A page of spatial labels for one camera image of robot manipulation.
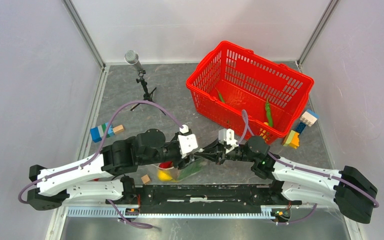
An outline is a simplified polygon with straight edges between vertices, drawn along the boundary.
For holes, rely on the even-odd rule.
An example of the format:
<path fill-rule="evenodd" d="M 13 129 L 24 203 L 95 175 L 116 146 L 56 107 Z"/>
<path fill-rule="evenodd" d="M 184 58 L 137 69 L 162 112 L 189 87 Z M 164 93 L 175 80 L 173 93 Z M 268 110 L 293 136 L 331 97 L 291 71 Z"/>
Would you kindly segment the red toy pepper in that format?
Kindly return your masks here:
<path fill-rule="evenodd" d="M 158 165 L 159 169 L 166 170 L 166 169 L 172 169 L 174 167 L 174 164 L 172 161 L 166 161 L 162 162 Z"/>

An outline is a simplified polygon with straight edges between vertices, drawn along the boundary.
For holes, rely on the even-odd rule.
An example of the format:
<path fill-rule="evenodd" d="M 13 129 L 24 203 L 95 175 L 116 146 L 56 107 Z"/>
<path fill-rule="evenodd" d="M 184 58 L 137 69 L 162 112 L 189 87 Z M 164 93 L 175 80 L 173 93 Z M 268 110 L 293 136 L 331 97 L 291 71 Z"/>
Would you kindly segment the polka dot zip bag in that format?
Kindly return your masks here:
<path fill-rule="evenodd" d="M 148 165 L 147 166 L 147 168 L 149 169 L 149 171 L 154 171 L 154 173 L 156 174 L 156 177 L 157 177 L 157 171 L 158 171 L 158 169 L 160 169 L 159 167 L 159 163 L 154 163 L 154 164 L 151 164 L 151 165 Z M 182 169 L 177 169 L 177 168 L 175 168 L 175 167 L 173 167 L 172 169 L 160 169 L 160 170 L 166 170 L 166 171 L 168 171 L 169 173 L 170 173 L 170 175 L 173 177 L 173 181 L 168 181 L 168 182 L 173 182 L 173 183 L 175 183 L 175 182 L 180 182 L 181 180 L 177 180 L 177 178 L 178 178 L 178 175 L 179 175 L 179 172 L 180 172 L 180 170 L 182 170 Z"/>

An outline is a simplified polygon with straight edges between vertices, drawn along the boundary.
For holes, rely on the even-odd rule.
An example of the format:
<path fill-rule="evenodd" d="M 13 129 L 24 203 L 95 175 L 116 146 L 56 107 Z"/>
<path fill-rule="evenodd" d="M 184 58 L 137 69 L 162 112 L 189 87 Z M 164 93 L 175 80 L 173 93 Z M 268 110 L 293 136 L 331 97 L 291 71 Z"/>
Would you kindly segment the yellow toy pepper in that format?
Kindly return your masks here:
<path fill-rule="evenodd" d="M 157 170 L 157 177 L 162 182 L 172 182 L 174 180 L 169 171 L 162 169 Z"/>

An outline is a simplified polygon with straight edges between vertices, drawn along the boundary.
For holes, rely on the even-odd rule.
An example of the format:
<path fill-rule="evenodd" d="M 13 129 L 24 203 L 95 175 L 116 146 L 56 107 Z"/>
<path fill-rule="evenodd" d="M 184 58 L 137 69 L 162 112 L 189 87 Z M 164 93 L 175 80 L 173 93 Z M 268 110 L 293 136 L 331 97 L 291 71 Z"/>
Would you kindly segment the green toy cucumber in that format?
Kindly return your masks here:
<path fill-rule="evenodd" d="M 177 177 L 178 181 L 182 181 L 185 178 L 192 176 L 198 172 L 200 172 L 205 166 L 206 161 L 204 159 L 198 159 L 188 165 L 186 168 L 179 171 L 179 175 Z"/>

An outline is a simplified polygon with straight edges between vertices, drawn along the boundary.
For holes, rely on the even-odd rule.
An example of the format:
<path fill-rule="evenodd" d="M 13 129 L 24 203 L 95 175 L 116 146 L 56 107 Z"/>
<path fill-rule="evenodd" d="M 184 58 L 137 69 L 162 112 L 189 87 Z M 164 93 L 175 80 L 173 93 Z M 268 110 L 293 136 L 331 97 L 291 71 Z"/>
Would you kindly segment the red plastic basket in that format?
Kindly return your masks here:
<path fill-rule="evenodd" d="M 229 41 L 220 42 L 197 65 L 186 80 L 195 109 L 224 128 L 241 135 L 248 115 L 250 131 L 267 144 L 284 138 L 300 117 L 314 80 L 285 64 L 256 55 Z M 219 100 L 218 89 L 225 103 Z M 267 123 L 265 103 L 269 100 L 273 127 Z"/>

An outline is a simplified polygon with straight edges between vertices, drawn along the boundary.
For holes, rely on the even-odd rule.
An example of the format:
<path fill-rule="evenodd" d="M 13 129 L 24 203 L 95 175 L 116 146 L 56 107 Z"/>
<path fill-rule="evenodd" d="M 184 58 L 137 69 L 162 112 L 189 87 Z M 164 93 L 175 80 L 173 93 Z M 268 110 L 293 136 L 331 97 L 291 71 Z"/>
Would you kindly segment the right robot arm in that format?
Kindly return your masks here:
<path fill-rule="evenodd" d="M 378 189 L 355 167 L 325 169 L 294 162 L 271 153 L 261 136 L 235 146 L 215 140 L 194 155 L 217 164 L 226 160 L 252 162 L 255 175 L 272 180 L 274 187 L 268 196 L 275 204 L 300 201 L 325 205 L 362 224 L 369 224 L 373 210 L 380 206 Z"/>

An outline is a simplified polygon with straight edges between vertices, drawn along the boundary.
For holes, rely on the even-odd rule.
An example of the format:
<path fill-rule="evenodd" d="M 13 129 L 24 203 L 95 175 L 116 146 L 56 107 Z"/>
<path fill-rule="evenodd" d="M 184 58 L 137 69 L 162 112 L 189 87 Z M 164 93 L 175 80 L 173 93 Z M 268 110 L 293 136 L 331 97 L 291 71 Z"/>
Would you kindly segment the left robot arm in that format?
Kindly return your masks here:
<path fill-rule="evenodd" d="M 137 198 L 134 187 L 121 183 L 98 187 L 94 180 L 134 173 L 139 166 L 164 162 L 172 162 L 182 169 L 198 147 L 197 137 L 191 130 L 180 131 L 167 141 L 163 132 L 152 128 L 117 140 L 103 147 L 98 154 L 60 167 L 45 168 L 36 164 L 29 169 L 29 179 L 35 187 L 27 192 L 26 202 L 38 211 L 56 209 L 76 197 L 91 199 L 97 196 L 131 204 Z"/>

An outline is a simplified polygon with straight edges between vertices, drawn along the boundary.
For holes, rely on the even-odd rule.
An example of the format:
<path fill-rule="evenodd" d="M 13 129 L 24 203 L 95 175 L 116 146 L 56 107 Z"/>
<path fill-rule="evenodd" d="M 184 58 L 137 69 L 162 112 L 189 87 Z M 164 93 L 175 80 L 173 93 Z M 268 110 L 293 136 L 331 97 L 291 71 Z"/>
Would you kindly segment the small wooden cube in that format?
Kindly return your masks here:
<path fill-rule="evenodd" d="M 150 184 L 152 182 L 151 178 L 147 174 L 142 176 L 140 179 L 144 185 Z"/>

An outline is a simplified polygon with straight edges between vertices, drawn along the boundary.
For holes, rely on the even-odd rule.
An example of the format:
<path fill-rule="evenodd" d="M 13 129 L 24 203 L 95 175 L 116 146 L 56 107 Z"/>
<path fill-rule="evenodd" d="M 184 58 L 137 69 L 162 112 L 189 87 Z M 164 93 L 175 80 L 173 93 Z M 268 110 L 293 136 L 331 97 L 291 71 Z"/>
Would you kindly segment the long green chili pepper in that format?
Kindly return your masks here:
<path fill-rule="evenodd" d="M 216 91 L 217 91 L 217 95 L 218 95 L 219 100 L 220 100 L 222 103 L 225 103 L 225 100 L 224 100 L 224 98 L 223 98 L 222 93 L 221 93 L 218 89 L 216 89 Z"/>

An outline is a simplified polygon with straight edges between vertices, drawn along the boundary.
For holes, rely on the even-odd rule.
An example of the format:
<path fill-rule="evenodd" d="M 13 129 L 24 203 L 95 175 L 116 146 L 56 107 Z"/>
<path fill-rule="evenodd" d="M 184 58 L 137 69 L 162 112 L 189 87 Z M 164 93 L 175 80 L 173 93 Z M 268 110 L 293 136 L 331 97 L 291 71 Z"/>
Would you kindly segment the tan wooden block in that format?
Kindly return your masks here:
<path fill-rule="evenodd" d="M 114 126 L 114 127 L 112 128 L 112 130 L 113 130 L 113 133 L 114 133 L 115 135 L 118 135 L 118 134 L 124 132 L 124 131 L 125 131 L 125 128 L 124 128 L 124 126 L 123 126 L 122 124 L 120 124 L 120 125 Z"/>

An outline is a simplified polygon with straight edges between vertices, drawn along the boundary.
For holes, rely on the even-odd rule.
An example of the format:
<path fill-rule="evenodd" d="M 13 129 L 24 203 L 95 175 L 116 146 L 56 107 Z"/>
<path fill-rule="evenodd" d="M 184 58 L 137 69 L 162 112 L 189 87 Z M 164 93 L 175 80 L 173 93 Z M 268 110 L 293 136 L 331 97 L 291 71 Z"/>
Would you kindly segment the black tripod stand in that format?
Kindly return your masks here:
<path fill-rule="evenodd" d="M 143 88 L 143 91 L 144 91 L 143 100 L 149 101 L 149 102 L 154 102 L 153 95 L 154 95 L 154 92 L 157 90 L 157 87 L 155 87 L 151 92 L 149 92 L 149 89 L 147 87 L 148 82 L 144 78 L 145 74 L 146 74 L 145 70 L 138 71 L 138 77 L 139 78 L 136 79 L 136 82 L 140 83 L 142 88 Z"/>

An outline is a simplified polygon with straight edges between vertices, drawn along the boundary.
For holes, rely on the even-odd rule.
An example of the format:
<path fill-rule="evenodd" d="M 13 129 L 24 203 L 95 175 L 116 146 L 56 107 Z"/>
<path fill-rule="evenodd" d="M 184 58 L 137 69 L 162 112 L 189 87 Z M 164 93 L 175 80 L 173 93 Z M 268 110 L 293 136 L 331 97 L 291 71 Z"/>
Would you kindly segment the small green pepper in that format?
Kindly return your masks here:
<path fill-rule="evenodd" d="M 266 99 L 264 108 L 265 108 L 265 112 L 266 112 L 266 118 L 267 118 L 268 126 L 269 127 L 273 127 L 274 126 L 274 122 L 273 122 L 273 117 L 272 117 L 272 113 L 271 113 L 270 102 L 269 102 L 268 99 Z"/>

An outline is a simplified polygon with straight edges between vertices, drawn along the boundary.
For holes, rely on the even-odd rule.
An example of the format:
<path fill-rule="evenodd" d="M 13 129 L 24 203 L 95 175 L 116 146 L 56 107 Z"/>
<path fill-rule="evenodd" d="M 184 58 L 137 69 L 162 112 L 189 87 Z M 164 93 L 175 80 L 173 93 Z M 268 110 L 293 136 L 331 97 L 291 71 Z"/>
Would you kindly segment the blue green toy blocks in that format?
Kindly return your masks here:
<path fill-rule="evenodd" d="M 109 124 L 108 122 L 91 128 L 89 130 L 89 133 L 90 133 L 92 141 L 94 143 L 100 142 L 103 139 L 104 133 L 106 132 L 106 130 L 107 130 L 107 134 L 106 134 L 107 138 L 110 138 L 110 137 L 115 135 L 115 132 L 113 130 L 113 126 L 111 124 Z"/>

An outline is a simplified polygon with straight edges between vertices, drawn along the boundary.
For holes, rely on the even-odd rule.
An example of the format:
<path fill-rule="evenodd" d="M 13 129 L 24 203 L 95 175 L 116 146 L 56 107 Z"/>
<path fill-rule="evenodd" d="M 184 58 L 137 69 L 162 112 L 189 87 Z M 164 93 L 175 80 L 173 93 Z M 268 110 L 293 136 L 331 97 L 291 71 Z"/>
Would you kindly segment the silver microphone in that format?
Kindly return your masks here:
<path fill-rule="evenodd" d="M 139 54 L 134 50 L 128 50 L 124 55 L 125 61 L 133 66 L 137 72 L 142 73 L 144 68 L 139 61 Z"/>

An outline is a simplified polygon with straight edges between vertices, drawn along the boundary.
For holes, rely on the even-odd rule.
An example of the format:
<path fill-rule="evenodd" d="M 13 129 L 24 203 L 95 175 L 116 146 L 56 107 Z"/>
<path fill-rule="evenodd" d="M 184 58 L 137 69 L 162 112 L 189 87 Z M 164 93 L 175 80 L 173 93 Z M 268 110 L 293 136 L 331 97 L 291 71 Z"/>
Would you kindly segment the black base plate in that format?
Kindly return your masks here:
<path fill-rule="evenodd" d="M 138 205 L 141 214 L 252 214 L 261 206 L 300 205 L 268 184 L 129 186 L 116 205 Z"/>

